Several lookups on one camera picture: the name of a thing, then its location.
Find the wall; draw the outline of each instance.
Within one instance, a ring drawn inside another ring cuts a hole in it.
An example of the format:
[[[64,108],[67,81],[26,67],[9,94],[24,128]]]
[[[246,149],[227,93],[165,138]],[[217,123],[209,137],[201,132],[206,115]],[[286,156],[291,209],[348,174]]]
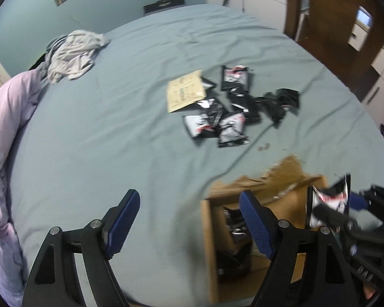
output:
[[[50,40],[76,29],[105,33],[143,16],[158,0],[5,0],[0,7],[0,61],[10,75],[28,70]],[[205,0],[185,0],[187,5]]]

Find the blue gripper pad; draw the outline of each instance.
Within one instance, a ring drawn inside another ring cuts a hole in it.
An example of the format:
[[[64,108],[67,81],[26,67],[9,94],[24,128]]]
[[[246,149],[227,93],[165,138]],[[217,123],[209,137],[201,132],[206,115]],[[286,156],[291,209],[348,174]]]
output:
[[[239,208],[257,248],[272,259],[279,247],[277,218],[269,208],[260,205],[250,190],[240,194]]]
[[[360,211],[362,209],[367,209],[367,202],[364,200],[364,197],[359,194],[350,193],[350,208]]]
[[[121,251],[134,219],[140,209],[140,195],[128,190],[120,204],[109,209],[102,229],[104,251],[109,259]]]

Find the cabinet handle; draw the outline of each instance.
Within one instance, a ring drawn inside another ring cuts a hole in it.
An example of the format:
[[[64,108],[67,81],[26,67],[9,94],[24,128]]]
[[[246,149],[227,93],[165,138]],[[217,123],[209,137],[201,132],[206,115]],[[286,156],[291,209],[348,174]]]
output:
[[[223,0],[222,6],[228,7],[229,6],[229,0]]]
[[[367,100],[367,105],[369,103],[371,103],[371,101],[374,99],[374,97],[376,96],[376,94],[378,93],[378,91],[380,91],[380,87],[377,87],[377,89],[374,91],[373,95],[369,98],[369,100]]]

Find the cardboard box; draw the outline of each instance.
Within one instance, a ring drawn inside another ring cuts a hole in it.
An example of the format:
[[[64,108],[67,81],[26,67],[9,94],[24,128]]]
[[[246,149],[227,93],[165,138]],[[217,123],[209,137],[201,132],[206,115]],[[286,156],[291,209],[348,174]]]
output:
[[[267,204],[278,219],[286,219],[295,227],[304,228],[307,187],[326,188],[326,178],[315,176],[300,182],[293,190],[278,200]],[[204,231],[205,258],[208,272],[209,301],[212,304],[250,298],[256,295],[267,273],[270,261],[260,253],[252,253],[250,273],[232,282],[220,283],[217,276],[216,250],[237,250],[226,228],[223,207],[236,209],[239,195],[211,197],[201,201],[202,227]],[[299,254],[292,281],[299,280],[303,273],[305,255]]]

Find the bed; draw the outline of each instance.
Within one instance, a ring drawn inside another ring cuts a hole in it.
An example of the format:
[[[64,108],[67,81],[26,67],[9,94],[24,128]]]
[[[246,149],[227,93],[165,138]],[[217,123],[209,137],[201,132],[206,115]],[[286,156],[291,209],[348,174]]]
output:
[[[8,159],[8,207],[27,279],[48,230],[102,218],[129,188],[141,209],[111,260],[128,297],[156,307],[208,305],[199,202],[216,179],[259,176],[288,154],[333,183],[351,172],[354,191],[384,186],[384,140],[357,98],[291,39],[248,15],[213,5],[164,11],[112,30],[96,65],[75,81],[47,85]],[[301,93],[298,115],[275,129],[247,126],[250,143],[195,144],[168,114],[167,82],[197,69],[219,82],[220,66],[253,69],[254,96]],[[267,150],[259,147],[269,143]],[[363,227],[377,225],[354,213]],[[87,306],[95,306],[77,261]],[[233,302],[230,306],[244,305]]]

